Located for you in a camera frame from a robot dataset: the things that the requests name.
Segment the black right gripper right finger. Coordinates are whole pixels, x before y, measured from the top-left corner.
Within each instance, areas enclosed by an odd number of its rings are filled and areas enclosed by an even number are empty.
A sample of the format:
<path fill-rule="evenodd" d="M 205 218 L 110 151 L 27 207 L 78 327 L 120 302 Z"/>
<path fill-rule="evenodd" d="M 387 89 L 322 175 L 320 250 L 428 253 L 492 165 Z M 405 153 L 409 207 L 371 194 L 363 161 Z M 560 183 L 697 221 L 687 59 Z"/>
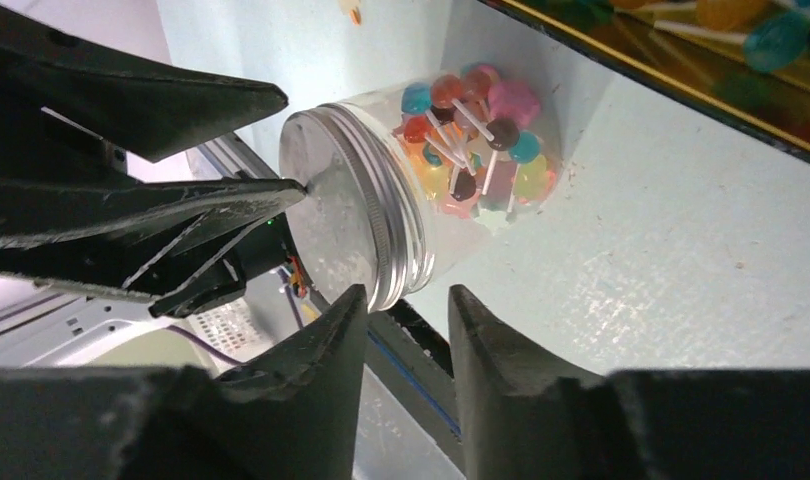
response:
<path fill-rule="evenodd" d="M 452 286 L 470 479 L 810 479 L 810 369 L 594 374 Z"/>

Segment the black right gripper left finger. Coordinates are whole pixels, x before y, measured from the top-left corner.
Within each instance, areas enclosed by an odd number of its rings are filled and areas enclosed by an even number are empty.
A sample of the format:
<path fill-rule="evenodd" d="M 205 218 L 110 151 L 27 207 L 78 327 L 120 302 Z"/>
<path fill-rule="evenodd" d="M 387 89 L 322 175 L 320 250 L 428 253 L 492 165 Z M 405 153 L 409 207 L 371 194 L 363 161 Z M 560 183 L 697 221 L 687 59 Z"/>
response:
<path fill-rule="evenodd" d="M 348 479 L 367 299 L 219 377 L 184 367 L 0 368 L 0 479 Z"/>

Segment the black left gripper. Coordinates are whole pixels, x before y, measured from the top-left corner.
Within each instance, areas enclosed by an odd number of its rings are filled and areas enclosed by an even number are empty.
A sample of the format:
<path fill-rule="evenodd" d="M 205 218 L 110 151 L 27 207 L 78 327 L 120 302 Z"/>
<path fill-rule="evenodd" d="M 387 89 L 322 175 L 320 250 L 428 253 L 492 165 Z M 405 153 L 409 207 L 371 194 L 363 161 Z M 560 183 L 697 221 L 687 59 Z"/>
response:
<path fill-rule="evenodd" d="M 288 105 L 272 83 L 131 55 L 1 5 L 0 91 L 150 161 Z M 293 179 L 120 188 L 0 183 L 0 276 L 183 318 L 235 299 L 249 280 L 286 263 L 286 218 L 276 214 L 305 196 Z M 224 207 L 252 216 L 202 212 Z M 170 217 L 178 214 L 192 215 Z"/>

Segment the clear plastic jar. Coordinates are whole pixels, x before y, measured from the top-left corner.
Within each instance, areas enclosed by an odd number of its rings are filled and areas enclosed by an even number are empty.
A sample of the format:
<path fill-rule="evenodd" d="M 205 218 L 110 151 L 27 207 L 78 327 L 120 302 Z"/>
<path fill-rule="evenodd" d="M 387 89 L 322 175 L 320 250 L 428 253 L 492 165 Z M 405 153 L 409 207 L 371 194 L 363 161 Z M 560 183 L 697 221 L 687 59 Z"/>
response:
<path fill-rule="evenodd" d="M 475 63 L 335 103 L 384 302 L 489 261 L 552 194 L 562 139 L 521 76 Z"/>

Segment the silver metal jar lid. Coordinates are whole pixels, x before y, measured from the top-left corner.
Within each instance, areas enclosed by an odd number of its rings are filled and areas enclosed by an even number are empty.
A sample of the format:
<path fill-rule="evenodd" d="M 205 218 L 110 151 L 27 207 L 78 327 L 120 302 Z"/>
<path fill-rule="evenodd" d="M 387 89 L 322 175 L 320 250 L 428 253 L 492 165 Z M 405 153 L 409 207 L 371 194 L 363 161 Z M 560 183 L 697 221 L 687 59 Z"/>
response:
<path fill-rule="evenodd" d="M 369 311 L 383 311 L 427 283 L 428 203 L 403 148 L 373 117 L 333 103 L 292 114 L 279 171 L 306 189 L 287 220 L 305 275 L 325 300 L 362 285 Z"/>

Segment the cream popsicle candy on table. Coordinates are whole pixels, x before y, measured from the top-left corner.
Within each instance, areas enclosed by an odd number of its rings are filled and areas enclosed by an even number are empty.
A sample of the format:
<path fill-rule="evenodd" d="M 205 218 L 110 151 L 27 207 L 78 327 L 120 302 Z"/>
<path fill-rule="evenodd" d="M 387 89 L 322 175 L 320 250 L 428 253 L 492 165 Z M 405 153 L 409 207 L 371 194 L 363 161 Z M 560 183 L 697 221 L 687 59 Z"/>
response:
<path fill-rule="evenodd" d="M 360 12 L 361 0 L 338 0 L 340 11 L 346 15 L 354 25 L 362 23 Z"/>

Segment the tin of lollipops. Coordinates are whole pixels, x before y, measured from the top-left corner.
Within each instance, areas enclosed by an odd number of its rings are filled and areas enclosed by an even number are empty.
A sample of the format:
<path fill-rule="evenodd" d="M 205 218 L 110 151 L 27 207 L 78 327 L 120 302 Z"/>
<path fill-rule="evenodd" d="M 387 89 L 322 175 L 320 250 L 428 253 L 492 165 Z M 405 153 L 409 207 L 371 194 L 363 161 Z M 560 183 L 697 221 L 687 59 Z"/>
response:
<path fill-rule="evenodd" d="M 810 164 L 810 1 L 495 1 L 492 8 Z"/>

